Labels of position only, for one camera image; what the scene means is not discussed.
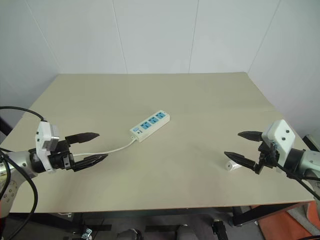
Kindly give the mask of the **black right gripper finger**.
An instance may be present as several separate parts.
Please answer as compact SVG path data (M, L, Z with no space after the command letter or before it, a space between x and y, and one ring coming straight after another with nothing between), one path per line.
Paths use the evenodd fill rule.
M250 170L255 170L255 168L258 166L257 163L253 160L250 160L248 158L245 158L243 155L235 153L235 152L229 152L225 151L224 154L233 162L235 162L238 165L241 165L242 167L248 168Z
M239 132L237 135L249 141L262 142L262 134L263 133L260 131L242 131Z

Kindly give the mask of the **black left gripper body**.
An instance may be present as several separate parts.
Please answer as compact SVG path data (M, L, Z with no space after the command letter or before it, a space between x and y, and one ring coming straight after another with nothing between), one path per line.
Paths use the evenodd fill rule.
M70 152L73 142L71 140L61 140L57 143L56 148L48 156L49 162L53 169L65 169L75 171L75 160Z

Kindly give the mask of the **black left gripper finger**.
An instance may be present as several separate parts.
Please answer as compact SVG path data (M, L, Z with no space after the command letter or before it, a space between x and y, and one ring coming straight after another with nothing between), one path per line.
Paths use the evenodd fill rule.
M109 154L94 154L85 157L83 160L74 162L72 165L72 170L74 172L78 172L90 167L93 167L94 165L98 164L99 162L103 161Z
M78 134L66 136L65 140L69 145L76 144L76 143L81 144L81 143L91 141L99 136L100 135L95 132L84 132L84 133L78 133Z

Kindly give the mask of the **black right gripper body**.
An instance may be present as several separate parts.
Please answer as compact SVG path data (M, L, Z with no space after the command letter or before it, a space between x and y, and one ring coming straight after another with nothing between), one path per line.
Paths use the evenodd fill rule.
M268 167L272 169L273 167L277 167L279 156L276 149L276 145L272 142L270 145L267 145L264 141L258 148L260 152L258 164L254 167L254 172L256 174L260 174L264 167Z

